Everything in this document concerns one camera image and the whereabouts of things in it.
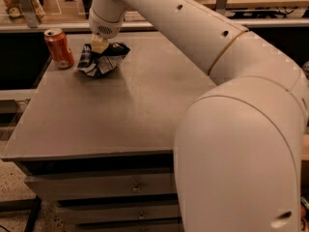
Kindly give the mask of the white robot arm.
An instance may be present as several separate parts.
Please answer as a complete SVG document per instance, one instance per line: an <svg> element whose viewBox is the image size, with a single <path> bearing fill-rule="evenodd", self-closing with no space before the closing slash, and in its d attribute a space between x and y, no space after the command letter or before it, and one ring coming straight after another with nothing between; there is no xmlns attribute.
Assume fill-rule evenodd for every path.
<svg viewBox="0 0 309 232"><path fill-rule="evenodd" d="M135 9L215 84L181 119L174 171L184 232L300 232L308 84L288 56L193 0L93 0L117 36Z"/></svg>

